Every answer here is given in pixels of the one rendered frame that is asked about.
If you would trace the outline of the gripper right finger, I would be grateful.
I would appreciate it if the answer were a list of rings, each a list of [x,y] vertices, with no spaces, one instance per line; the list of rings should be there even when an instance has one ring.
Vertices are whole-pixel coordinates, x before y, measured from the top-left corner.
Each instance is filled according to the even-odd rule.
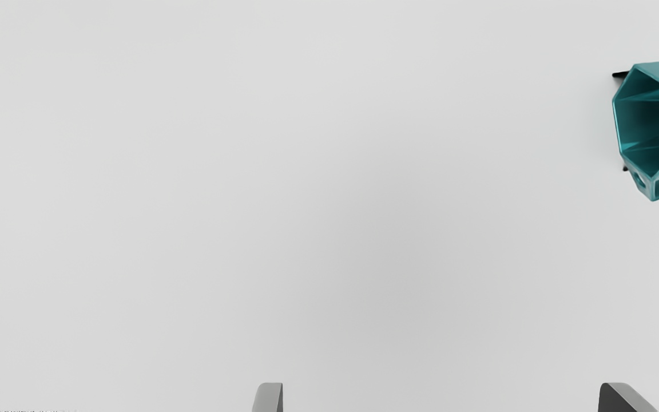
[[[602,383],[598,412],[658,412],[631,385],[622,382]]]

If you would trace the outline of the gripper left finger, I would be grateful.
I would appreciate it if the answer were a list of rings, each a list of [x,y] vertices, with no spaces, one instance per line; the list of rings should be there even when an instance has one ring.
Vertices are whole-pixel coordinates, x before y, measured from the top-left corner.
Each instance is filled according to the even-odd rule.
[[[284,412],[283,384],[266,382],[259,385],[252,412]]]

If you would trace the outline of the teal faceted mug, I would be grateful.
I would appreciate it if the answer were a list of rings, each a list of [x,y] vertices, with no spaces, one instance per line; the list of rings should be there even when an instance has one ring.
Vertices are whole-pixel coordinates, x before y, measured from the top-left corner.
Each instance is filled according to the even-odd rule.
[[[659,200],[659,62],[633,65],[612,99],[619,154],[636,188]]]

